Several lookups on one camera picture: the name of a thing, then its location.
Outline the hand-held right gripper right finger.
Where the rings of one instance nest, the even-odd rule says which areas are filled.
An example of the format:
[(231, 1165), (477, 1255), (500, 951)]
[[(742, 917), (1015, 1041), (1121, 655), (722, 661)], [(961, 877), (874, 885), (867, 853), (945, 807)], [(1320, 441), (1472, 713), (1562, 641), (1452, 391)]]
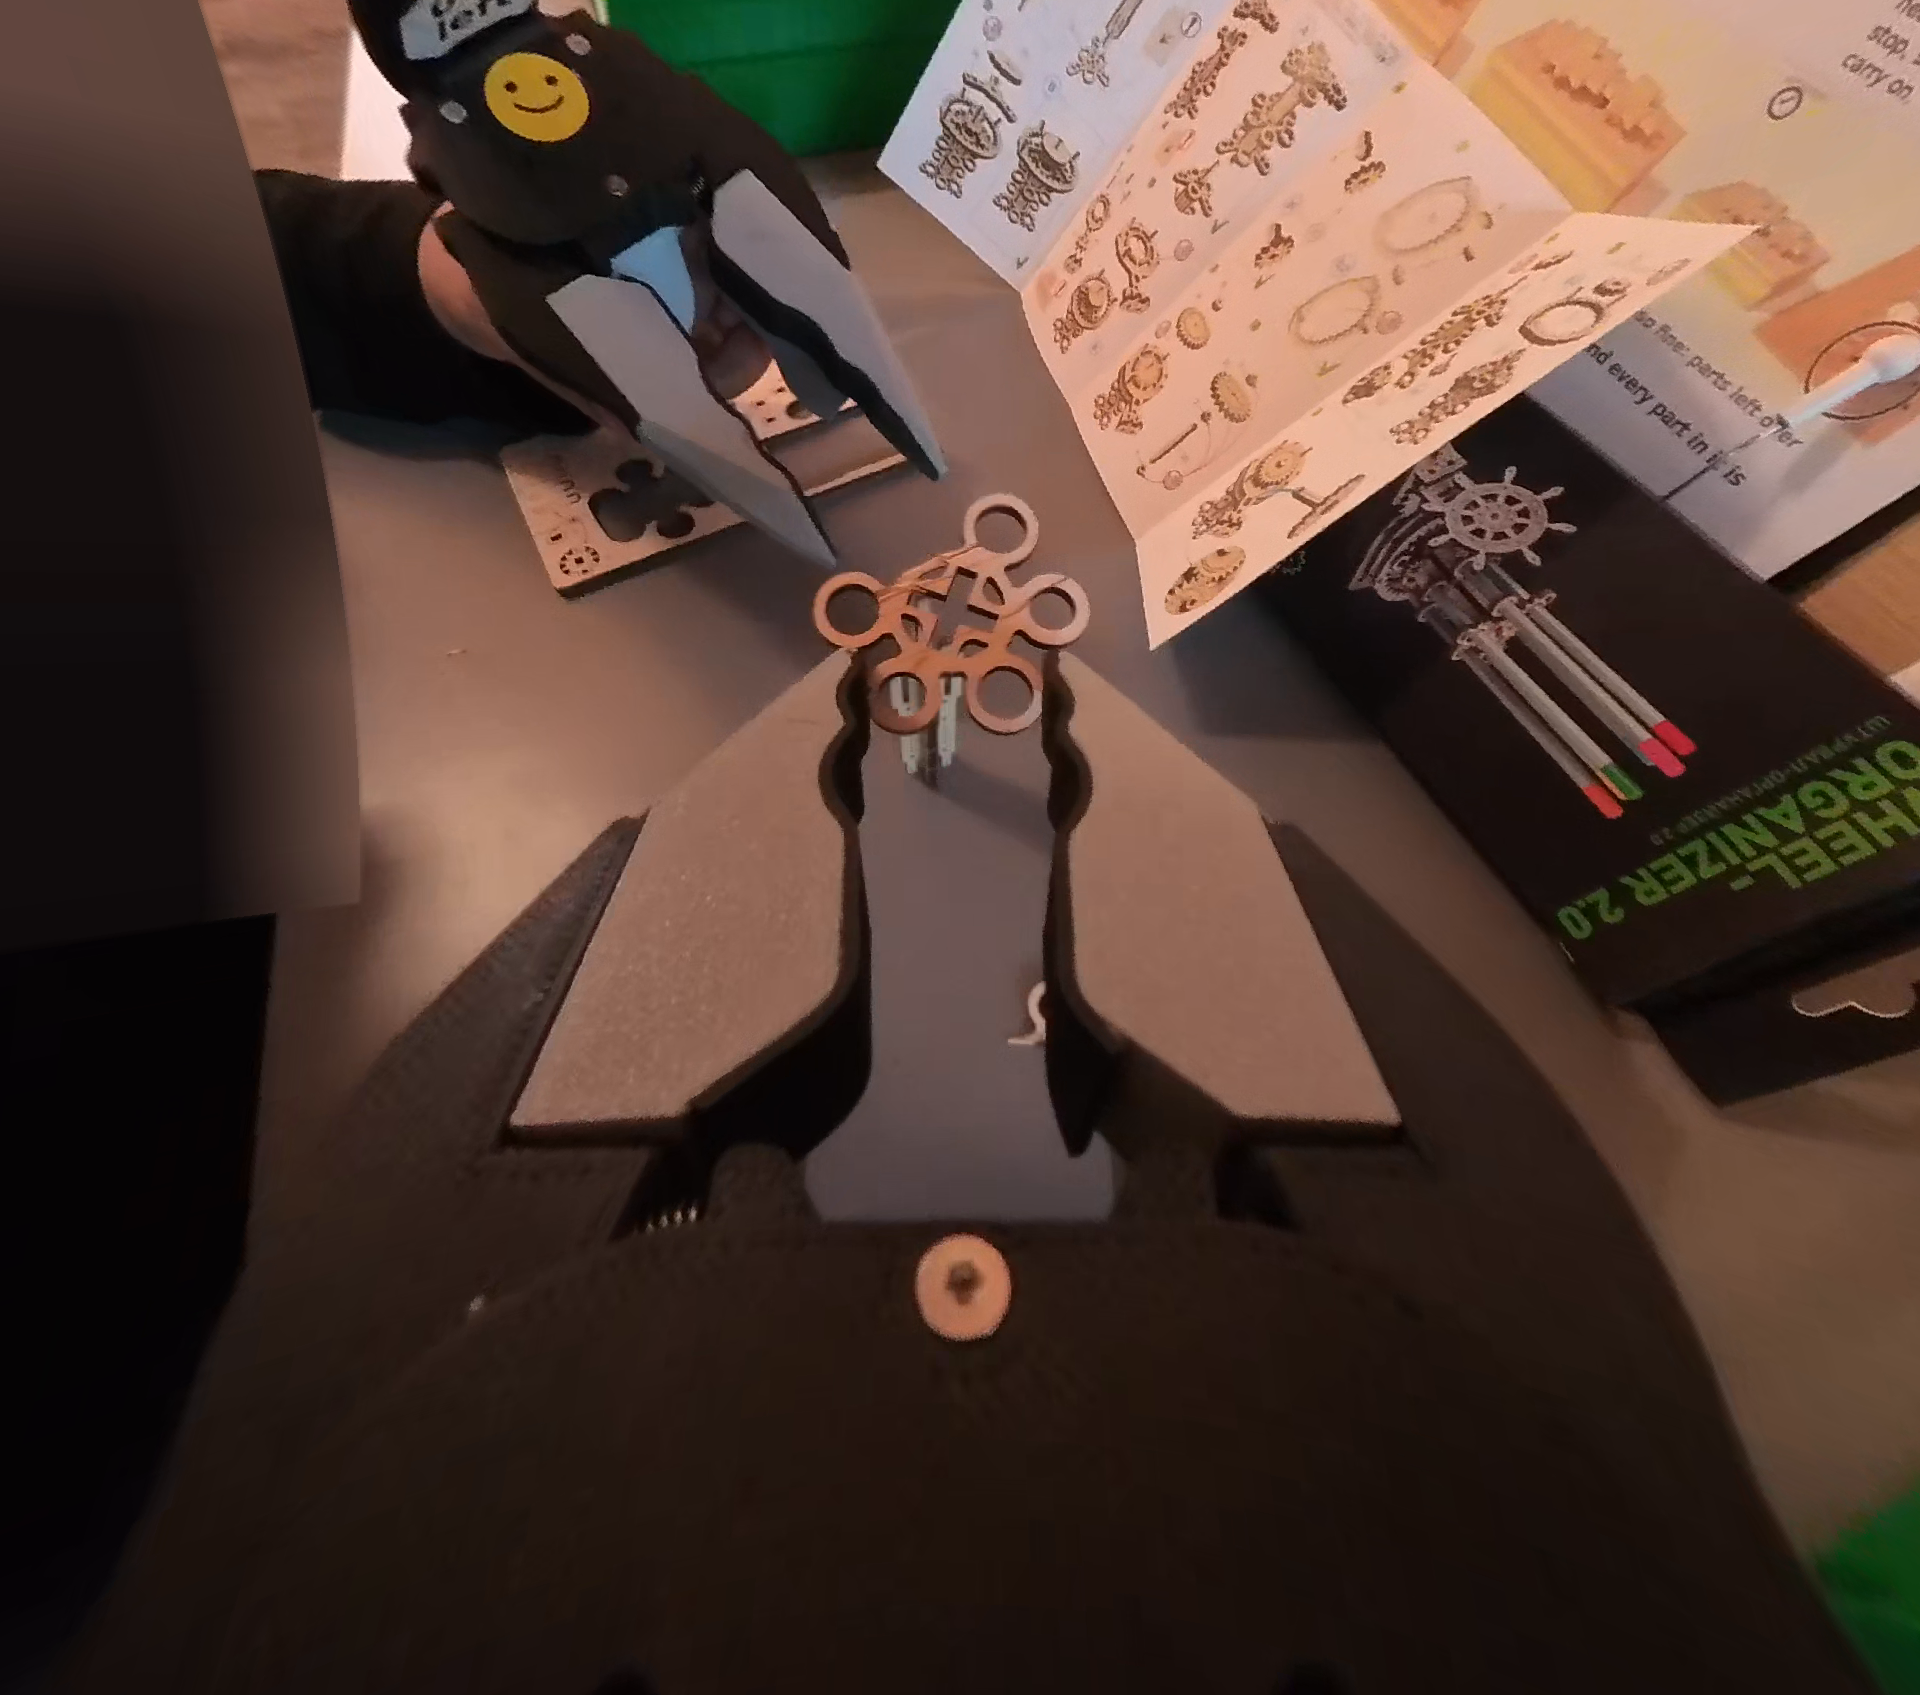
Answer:
[(1386, 1143), (1401, 1113), (1251, 797), (1048, 663), (1043, 1075), (1067, 1153)]

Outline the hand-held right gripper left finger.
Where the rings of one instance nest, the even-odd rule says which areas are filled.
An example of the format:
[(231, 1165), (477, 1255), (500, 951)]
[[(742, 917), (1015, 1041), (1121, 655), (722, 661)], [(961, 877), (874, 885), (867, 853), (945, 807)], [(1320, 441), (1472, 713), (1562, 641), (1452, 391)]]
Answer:
[(860, 873), (829, 653), (645, 813), (507, 1115), (512, 1133), (681, 1133), (849, 991)]

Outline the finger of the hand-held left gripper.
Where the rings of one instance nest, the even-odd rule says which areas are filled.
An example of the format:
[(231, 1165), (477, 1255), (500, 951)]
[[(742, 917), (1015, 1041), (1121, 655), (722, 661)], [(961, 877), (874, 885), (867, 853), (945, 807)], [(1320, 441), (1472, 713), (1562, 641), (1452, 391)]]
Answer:
[(802, 555), (833, 567), (833, 545), (799, 485), (714, 391), (692, 331), (701, 305), (684, 231), (662, 225), (548, 299), (610, 385), (637, 437), (684, 481)]
[(709, 196), (708, 267), (717, 291), (782, 357), (852, 403), (915, 471), (940, 481), (948, 457), (921, 397), (832, 219), (808, 182), (780, 192), (754, 170)]

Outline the laser-cut wooden sheet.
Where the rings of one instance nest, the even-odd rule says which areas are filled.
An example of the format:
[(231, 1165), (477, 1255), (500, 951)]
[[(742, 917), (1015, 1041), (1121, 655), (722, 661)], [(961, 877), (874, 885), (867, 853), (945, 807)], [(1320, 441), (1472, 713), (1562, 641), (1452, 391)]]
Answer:
[[(732, 409), (813, 505), (910, 469), (849, 403), (832, 417), (806, 407), (778, 365), (736, 397)], [(563, 597), (739, 525), (732, 507), (709, 501), (641, 445), (605, 431), (513, 443), (497, 453), (497, 463), (544, 575)]]

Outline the wooden five-ring part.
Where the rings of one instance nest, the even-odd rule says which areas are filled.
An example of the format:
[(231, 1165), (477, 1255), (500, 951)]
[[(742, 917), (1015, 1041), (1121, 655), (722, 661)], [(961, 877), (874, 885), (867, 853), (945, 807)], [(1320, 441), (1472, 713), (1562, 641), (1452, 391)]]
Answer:
[(861, 663), (871, 725), (897, 741), (910, 781), (940, 785), (964, 725), (1009, 739), (1039, 721), (1043, 657), (1091, 623), (1078, 579), (1030, 569), (1039, 537), (1027, 501), (991, 493), (966, 509), (955, 547), (818, 587), (812, 623)]

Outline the person's left forearm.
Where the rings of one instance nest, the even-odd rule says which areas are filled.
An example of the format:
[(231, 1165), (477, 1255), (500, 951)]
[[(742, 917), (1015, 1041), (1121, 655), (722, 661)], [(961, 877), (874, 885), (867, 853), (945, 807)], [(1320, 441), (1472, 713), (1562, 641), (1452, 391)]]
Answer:
[(591, 413), (538, 371), (467, 353), (427, 313), (418, 241), (436, 203), (415, 186), (274, 170), (251, 184), (316, 411), (515, 435), (590, 429)]

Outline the black model kit box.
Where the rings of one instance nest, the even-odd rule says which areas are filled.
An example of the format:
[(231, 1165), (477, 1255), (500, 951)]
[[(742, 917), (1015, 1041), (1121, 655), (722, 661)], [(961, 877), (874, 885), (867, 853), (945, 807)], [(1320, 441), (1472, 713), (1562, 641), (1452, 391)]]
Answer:
[(1253, 595), (1702, 1095), (1916, 1053), (1916, 701), (1532, 399)]

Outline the person's left hand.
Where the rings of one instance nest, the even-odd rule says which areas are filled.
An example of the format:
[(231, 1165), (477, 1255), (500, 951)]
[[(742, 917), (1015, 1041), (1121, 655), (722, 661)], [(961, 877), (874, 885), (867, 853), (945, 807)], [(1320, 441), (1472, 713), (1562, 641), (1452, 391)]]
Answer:
[(415, 275), (427, 313), (467, 353), (492, 363), (515, 363), (515, 351), (502, 339), (492, 315), (477, 297), (467, 271), (455, 259), (443, 235), (442, 219), (450, 207), (439, 207), (422, 225), (415, 243)]

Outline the folded instruction sheet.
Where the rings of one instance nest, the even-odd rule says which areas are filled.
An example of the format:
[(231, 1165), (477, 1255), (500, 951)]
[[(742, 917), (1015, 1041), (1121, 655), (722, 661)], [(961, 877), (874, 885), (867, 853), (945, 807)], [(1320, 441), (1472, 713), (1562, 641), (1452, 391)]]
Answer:
[(1371, 0), (961, 0), (878, 168), (1015, 289), (1154, 649), (1740, 235), (1575, 211)]

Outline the white poster board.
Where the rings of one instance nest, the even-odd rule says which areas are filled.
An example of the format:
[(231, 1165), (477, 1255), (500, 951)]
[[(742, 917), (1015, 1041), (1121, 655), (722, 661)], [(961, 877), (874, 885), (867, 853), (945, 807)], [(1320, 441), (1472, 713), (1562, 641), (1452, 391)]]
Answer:
[(1375, 0), (1581, 211), (1744, 237), (1534, 397), (1750, 573), (1916, 491), (1917, 0)]

